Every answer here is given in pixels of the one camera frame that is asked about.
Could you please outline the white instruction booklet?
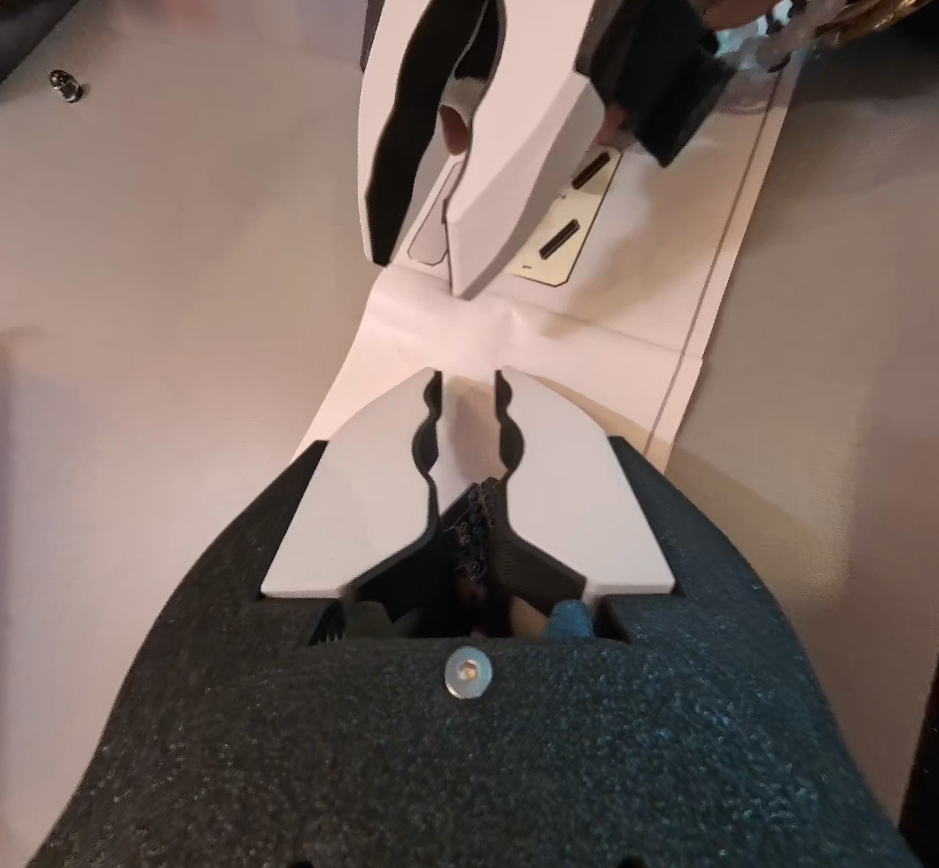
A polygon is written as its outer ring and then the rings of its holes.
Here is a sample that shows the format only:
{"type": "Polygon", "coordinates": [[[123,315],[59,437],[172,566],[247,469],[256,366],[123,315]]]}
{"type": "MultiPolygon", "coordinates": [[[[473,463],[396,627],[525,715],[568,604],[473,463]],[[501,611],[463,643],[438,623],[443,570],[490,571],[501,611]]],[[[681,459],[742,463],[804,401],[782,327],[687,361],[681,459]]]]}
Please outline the white instruction booklet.
{"type": "Polygon", "coordinates": [[[556,383],[663,471],[802,61],[796,54],[774,74],[741,71],[665,169],[637,143],[624,146],[560,286],[504,274],[462,301],[450,293],[446,261],[421,264],[400,251],[372,288],[295,456],[424,367],[452,383],[449,416],[487,427],[470,409],[474,391],[511,366],[556,383]]]}

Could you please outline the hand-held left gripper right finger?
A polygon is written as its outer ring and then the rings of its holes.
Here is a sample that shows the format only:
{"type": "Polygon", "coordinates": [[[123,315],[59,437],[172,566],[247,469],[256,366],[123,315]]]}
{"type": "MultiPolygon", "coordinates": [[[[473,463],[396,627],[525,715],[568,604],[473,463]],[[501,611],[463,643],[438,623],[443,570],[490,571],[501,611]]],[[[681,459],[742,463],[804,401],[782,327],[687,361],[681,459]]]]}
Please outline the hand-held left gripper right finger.
{"type": "Polygon", "coordinates": [[[507,563],[495,573],[544,614],[561,601],[667,595],[675,578],[614,451],[591,416],[513,368],[495,378],[507,563]]]}

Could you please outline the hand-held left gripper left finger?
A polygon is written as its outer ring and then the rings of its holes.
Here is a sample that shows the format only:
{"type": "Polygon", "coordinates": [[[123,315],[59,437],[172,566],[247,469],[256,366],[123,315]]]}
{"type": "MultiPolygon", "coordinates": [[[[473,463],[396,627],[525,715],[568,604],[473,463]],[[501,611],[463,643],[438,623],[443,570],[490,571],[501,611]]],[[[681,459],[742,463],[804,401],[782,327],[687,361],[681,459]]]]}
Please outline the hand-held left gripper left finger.
{"type": "Polygon", "coordinates": [[[348,596],[426,545],[440,520],[442,373],[425,368],[365,405],[326,443],[260,593],[348,596]]]}

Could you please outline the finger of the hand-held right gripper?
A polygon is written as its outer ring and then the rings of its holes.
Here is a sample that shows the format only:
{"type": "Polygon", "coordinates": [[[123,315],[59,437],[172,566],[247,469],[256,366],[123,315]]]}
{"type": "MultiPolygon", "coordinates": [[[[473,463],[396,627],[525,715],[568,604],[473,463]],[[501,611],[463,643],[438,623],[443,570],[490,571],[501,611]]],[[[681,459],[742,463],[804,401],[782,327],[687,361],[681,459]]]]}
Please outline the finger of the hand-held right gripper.
{"type": "Polygon", "coordinates": [[[474,298],[510,263],[596,142],[625,112],[576,70],[595,0],[499,0],[499,58],[445,206],[452,294],[474,298]]]}
{"type": "Polygon", "coordinates": [[[359,222],[388,267],[438,126],[463,154],[498,63],[502,0],[367,0],[359,64],[359,222]]]}

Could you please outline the dark grey lego frame piece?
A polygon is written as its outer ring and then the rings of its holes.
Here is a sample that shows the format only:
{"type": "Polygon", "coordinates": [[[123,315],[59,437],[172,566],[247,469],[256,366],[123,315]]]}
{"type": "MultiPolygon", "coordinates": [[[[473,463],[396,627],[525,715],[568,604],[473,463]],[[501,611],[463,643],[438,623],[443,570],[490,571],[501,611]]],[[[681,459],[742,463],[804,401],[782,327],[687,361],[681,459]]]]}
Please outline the dark grey lego frame piece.
{"type": "Polygon", "coordinates": [[[487,578],[499,534],[502,483],[502,479],[488,476],[471,484],[442,518],[444,549],[453,571],[473,584],[482,584],[487,578]]]}

